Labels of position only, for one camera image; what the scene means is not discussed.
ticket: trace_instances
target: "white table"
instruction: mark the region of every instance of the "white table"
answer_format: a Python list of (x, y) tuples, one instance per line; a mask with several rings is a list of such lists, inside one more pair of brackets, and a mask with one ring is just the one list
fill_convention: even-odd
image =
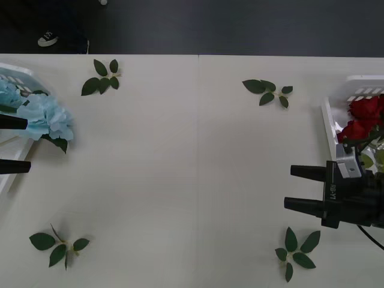
[[(119, 61), (121, 87), (80, 96), (93, 59)], [(322, 184), (290, 165), (329, 159), (321, 98), (350, 74), (382, 74), (384, 59), (1, 55), (54, 87), (73, 113), (67, 155), (49, 142), (0, 195), (1, 287), (382, 287), (382, 251), (356, 226), (337, 230), (283, 208), (284, 196), (321, 199)], [(242, 85), (293, 85), (289, 111), (259, 107)], [(68, 271), (29, 236), (52, 223), (91, 239)], [(311, 258), (285, 283), (274, 249), (290, 226)], [(384, 231), (369, 229), (384, 242)]]

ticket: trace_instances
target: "red flower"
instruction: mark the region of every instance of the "red flower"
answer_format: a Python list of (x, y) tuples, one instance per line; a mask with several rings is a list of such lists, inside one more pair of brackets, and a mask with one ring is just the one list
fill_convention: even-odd
[(349, 121), (347, 127), (342, 132), (337, 134), (337, 140), (339, 143), (343, 142), (346, 137), (350, 140), (360, 140), (368, 137), (370, 129), (364, 127), (359, 121)]
[(377, 107), (378, 109), (380, 109), (380, 111), (384, 111), (384, 94), (381, 94), (380, 96), (378, 96), (378, 99), (379, 99), (379, 102), (377, 103)]
[(349, 105), (349, 112), (358, 119), (374, 119), (380, 117), (380, 111), (384, 107), (384, 99), (380, 100), (377, 96), (371, 99), (362, 99), (359, 101), (353, 101)]

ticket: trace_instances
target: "light blue flower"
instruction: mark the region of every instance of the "light blue flower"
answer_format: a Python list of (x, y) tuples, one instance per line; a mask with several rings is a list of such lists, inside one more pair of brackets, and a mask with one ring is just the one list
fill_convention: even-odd
[(18, 130), (21, 135), (38, 140), (42, 135), (49, 134), (52, 139), (72, 140), (72, 117), (61, 107), (56, 98), (45, 94), (31, 94), (29, 103), (21, 105), (17, 116), (28, 120), (26, 130)]
[(0, 78), (0, 104), (8, 107), (19, 108), (25, 102), (20, 95), (20, 89), (9, 81)]

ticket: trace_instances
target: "plastic basket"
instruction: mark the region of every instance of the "plastic basket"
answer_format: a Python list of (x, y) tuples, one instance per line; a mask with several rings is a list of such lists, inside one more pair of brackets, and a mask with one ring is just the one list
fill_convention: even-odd
[[(342, 129), (347, 126), (348, 121), (352, 120), (351, 115), (348, 113), (349, 104), (363, 98), (372, 98), (381, 93), (384, 94), (383, 75), (354, 75), (349, 76), (339, 89), (325, 98), (322, 104), (322, 112), (333, 161), (337, 161), (338, 163), (343, 162), (337, 153), (337, 151), (340, 151), (340, 149), (338, 149), (340, 145), (337, 140), (337, 133), (341, 132)], [(373, 155), (370, 155), (369, 151), (367, 154), (374, 160)], [(374, 173), (377, 172), (375, 166), (372, 166), (370, 170)]]
[[(0, 63), (0, 78), (16, 85), (24, 96), (36, 90), (48, 92), (35, 73), (27, 68)], [(12, 130), (0, 130), (0, 158), (24, 160), (33, 142)], [(0, 193), (8, 192), (15, 177), (16, 174), (0, 175)]]

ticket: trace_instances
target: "shoe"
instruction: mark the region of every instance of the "shoe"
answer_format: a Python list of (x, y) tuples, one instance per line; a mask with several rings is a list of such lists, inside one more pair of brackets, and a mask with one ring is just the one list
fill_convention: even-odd
[(47, 31), (38, 41), (40, 47), (48, 47), (54, 45), (58, 38), (54, 33)]

